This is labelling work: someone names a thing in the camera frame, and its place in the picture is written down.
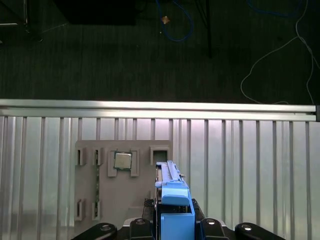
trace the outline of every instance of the metal sheet wall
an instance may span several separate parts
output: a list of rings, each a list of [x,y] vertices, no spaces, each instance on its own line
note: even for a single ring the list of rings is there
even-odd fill
[[[320,123],[59,117],[0,117],[0,239],[70,239],[80,139],[172,140],[208,217],[320,240]]]

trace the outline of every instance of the black mount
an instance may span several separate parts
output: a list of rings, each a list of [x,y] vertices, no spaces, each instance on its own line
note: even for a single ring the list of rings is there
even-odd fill
[[[195,240],[284,240],[264,228],[250,222],[240,223],[231,230],[213,218],[205,218],[197,201],[192,199],[195,210]],[[110,223],[99,223],[73,238],[73,240],[155,240],[153,204],[144,204],[142,218],[137,218],[119,231]]]

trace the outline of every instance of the white cable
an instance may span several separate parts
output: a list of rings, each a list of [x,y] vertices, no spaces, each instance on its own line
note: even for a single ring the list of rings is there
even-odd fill
[[[310,55],[311,55],[311,72],[310,72],[310,76],[309,76],[308,80],[306,81],[306,90],[307,90],[307,92],[308,92],[308,94],[309,94],[309,96],[310,96],[310,99],[311,99],[312,104],[313,104],[313,105],[315,104],[315,103],[314,103],[314,99],[313,99],[313,97],[312,97],[312,95],[311,95],[311,93],[310,93],[310,90],[309,90],[309,82],[310,82],[311,77],[312,77],[312,75],[313,75],[313,73],[314,73],[314,62],[315,62],[315,64],[316,64],[316,66],[319,68],[319,70],[320,70],[320,66],[319,66],[319,64],[318,64],[318,61],[317,61],[316,58],[314,57],[314,54],[313,54],[311,48],[308,46],[308,44],[307,44],[307,42],[304,40],[304,38],[300,36],[299,31],[298,31],[298,24],[299,24],[299,22],[301,21],[301,19],[303,19],[304,16],[306,15],[307,8],[308,8],[308,0],[306,0],[305,9],[304,9],[304,11],[303,11],[303,14],[301,15],[301,17],[300,17],[300,18],[296,21],[296,23],[295,23],[295,32],[296,32],[296,35],[297,35],[297,36],[294,37],[294,38],[292,38],[290,41],[288,41],[287,43],[285,43],[285,44],[282,45],[281,47],[279,47],[279,48],[277,48],[277,49],[275,49],[275,50],[267,53],[267,54],[264,55],[263,57],[259,58],[259,59],[252,65],[249,74],[248,74],[247,76],[245,76],[245,78],[241,81],[240,90],[241,90],[242,94],[243,94],[247,99],[249,99],[249,100],[251,100],[251,101],[253,101],[253,102],[255,102],[255,103],[258,103],[258,104],[263,104],[262,102],[259,102],[259,101],[257,101],[257,100],[254,100],[253,98],[247,96],[247,95],[245,94],[244,90],[243,90],[244,81],[251,75],[251,73],[252,73],[254,67],[256,66],[256,64],[257,64],[258,62],[260,62],[262,59],[264,59],[265,57],[269,56],[270,54],[272,54],[272,53],[274,53],[274,52],[277,52],[278,50],[284,48],[284,47],[287,46],[289,43],[291,43],[293,40],[299,38],[299,39],[301,40],[301,42],[306,46],[306,48],[308,49],[308,51],[309,51],[309,53],[310,53]],[[275,102],[275,103],[273,103],[273,104],[279,104],[279,103],[287,103],[287,104],[288,104],[288,102],[286,102],[286,101],[279,101],[279,102]]]
[[[257,101],[257,100],[254,100],[253,98],[251,98],[251,97],[249,97],[249,96],[247,96],[247,95],[245,94],[245,92],[244,92],[244,90],[243,90],[243,87],[242,87],[243,84],[244,84],[244,82],[245,82],[245,80],[251,75],[254,67],[255,67],[255,66],[257,65],[257,63],[259,63],[262,59],[264,59],[264,58],[266,58],[267,56],[269,56],[269,55],[271,55],[271,54],[279,51],[280,49],[283,49],[285,46],[287,46],[287,45],[288,45],[289,43],[291,43],[293,40],[298,39],[298,38],[299,38],[299,37],[296,36],[296,37],[292,38],[290,41],[288,41],[287,43],[285,43],[284,45],[282,45],[281,47],[279,47],[279,48],[277,48],[277,49],[275,49],[275,50],[272,50],[272,51],[268,52],[266,55],[260,57],[260,58],[258,59],[258,61],[256,61],[256,62],[252,65],[249,74],[244,77],[244,79],[241,81],[241,84],[240,84],[240,90],[241,90],[242,94],[243,94],[247,99],[250,99],[251,101],[253,101],[253,102],[257,103],[257,104],[263,104],[262,102],[259,102],[259,101]],[[275,102],[274,104],[279,104],[279,103],[287,103],[287,104],[289,104],[289,103],[286,102],[286,101]]]
[[[61,28],[61,27],[65,26],[65,25],[67,25],[67,24],[68,24],[68,22],[66,22],[66,23],[64,23],[64,24],[61,24],[61,25],[59,25],[59,26],[51,27],[51,28],[49,28],[49,29],[47,29],[47,30],[42,31],[41,34],[44,34],[44,33],[46,33],[46,32],[49,32],[49,31],[51,31],[51,30],[53,30],[53,29]]]
[[[310,53],[310,55],[311,55],[311,72],[310,72],[310,76],[309,76],[308,80],[306,81],[305,86],[306,86],[306,90],[307,90],[307,92],[308,92],[308,94],[309,94],[309,96],[310,96],[312,105],[314,105],[315,102],[314,102],[314,99],[313,99],[313,97],[312,97],[312,95],[311,95],[311,92],[310,92],[310,90],[309,90],[309,82],[310,82],[311,77],[312,77],[312,75],[313,75],[313,73],[314,73],[314,58],[315,58],[315,57],[314,57],[314,54],[313,54],[311,48],[308,46],[307,42],[300,36],[299,31],[298,31],[298,24],[299,24],[300,20],[303,19],[304,16],[306,15],[307,8],[308,8],[308,2],[309,2],[309,1],[306,0],[305,2],[306,2],[306,3],[305,3],[305,9],[304,9],[304,11],[303,11],[303,14],[302,14],[301,17],[298,19],[298,21],[296,21],[296,23],[295,23],[295,32],[296,32],[296,35],[297,35],[297,36],[299,37],[299,39],[301,40],[301,42],[306,46],[306,48],[308,49],[308,51],[309,51],[309,53]]]

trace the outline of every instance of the dark carpet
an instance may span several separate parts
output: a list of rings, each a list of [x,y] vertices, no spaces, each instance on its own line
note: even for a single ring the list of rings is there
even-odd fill
[[[297,4],[252,2],[280,12]],[[303,1],[297,17],[285,18],[257,13],[245,0],[211,0],[209,59],[207,31],[194,0],[180,3],[194,21],[194,32],[184,42],[163,34],[153,0],[137,15],[135,26],[71,25],[52,0],[31,1],[30,21],[43,41],[28,40],[23,27],[0,28],[0,98],[252,103],[240,91],[242,79],[256,60],[296,36],[295,23],[305,6]],[[183,12],[171,1],[162,6],[170,18],[168,32],[177,38],[187,33]],[[0,12],[0,21],[12,17],[2,8]],[[299,32],[320,62],[319,13],[320,7],[310,5]],[[296,39],[258,63],[243,89],[263,103],[309,105],[311,67],[307,48]],[[318,104],[319,79],[314,66],[309,88]]]

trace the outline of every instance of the small orange object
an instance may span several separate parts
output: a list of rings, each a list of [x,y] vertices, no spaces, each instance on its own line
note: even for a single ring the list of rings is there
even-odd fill
[[[164,16],[163,18],[161,18],[163,24],[168,24],[170,22],[170,19],[167,16]]]

